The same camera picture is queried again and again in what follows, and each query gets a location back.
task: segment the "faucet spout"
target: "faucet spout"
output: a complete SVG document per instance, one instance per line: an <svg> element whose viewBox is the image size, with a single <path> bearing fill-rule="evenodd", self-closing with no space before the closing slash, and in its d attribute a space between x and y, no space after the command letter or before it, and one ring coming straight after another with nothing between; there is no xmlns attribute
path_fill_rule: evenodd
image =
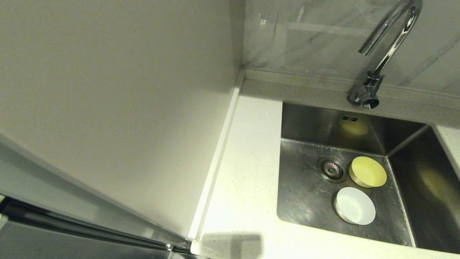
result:
<svg viewBox="0 0 460 259"><path fill-rule="evenodd" d="M399 34L396 35L392 45L388 48L385 55L383 55L378 65L374 69L368 71L368 77L364 84L356 86L352 93L348 96L349 102L354 105L360 105L366 109L375 108L379 104L376 93L384 77L384 75L381 75L381 72L414 27L414 24L422 10L422 6L423 0L401 0L375 27L359 49L359 53L366 56L369 55L394 23L404 13L407 13L402 29Z"/></svg>

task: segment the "faucet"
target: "faucet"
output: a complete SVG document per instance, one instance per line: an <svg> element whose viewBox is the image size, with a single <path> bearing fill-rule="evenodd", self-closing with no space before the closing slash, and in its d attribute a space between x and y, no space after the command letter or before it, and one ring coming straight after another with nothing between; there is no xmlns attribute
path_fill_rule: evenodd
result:
<svg viewBox="0 0 460 259"><path fill-rule="evenodd" d="M383 81L384 75L381 75L383 68L398 50L404 39L417 21L422 10L423 0L401 0L382 18L380 23L375 27L367 40L359 49L359 53L369 55L375 46L380 42L388 29L403 15L408 13L404 21L401 32L396 36L393 44L374 70L367 71L367 78L362 85L354 87L348 96L348 101L354 105L359 105L365 109L373 109L379 105L377 91Z"/></svg>

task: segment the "white wall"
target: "white wall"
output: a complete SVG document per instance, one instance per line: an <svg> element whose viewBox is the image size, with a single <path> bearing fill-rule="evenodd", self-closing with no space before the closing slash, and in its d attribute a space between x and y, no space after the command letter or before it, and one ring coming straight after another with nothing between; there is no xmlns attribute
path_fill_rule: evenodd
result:
<svg viewBox="0 0 460 259"><path fill-rule="evenodd" d="M3 1L0 135L187 236L243 19L242 0Z"/></svg>
<svg viewBox="0 0 460 259"><path fill-rule="evenodd" d="M358 49L397 2L248 0L244 63L355 80L381 58L379 51L363 56ZM383 70L384 83L460 97L459 10L458 0L425 0L416 25ZM388 32L380 51L388 49L399 29L397 24Z"/></svg>

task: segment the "speckled countertop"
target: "speckled countertop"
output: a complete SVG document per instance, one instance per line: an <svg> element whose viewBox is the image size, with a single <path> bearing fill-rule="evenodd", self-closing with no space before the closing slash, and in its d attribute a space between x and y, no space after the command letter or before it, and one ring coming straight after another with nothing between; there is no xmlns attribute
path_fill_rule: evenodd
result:
<svg viewBox="0 0 460 259"><path fill-rule="evenodd" d="M429 123L435 126L459 171L459 110L381 96L378 108L364 111L349 105L345 97L346 93L340 91L245 81L201 238L192 244L193 253L212 259L460 258L457 254L343 235L278 218L283 100Z"/></svg>

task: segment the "stainless steel sink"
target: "stainless steel sink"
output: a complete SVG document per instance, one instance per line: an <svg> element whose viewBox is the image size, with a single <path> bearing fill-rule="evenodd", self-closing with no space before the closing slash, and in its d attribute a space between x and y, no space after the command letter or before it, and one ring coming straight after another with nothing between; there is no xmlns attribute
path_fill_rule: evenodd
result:
<svg viewBox="0 0 460 259"><path fill-rule="evenodd" d="M382 187L362 188L347 177L357 156L382 164ZM371 224L336 214L332 201L343 187L372 199ZM460 181L426 124L284 103L277 212L291 223L460 253Z"/></svg>

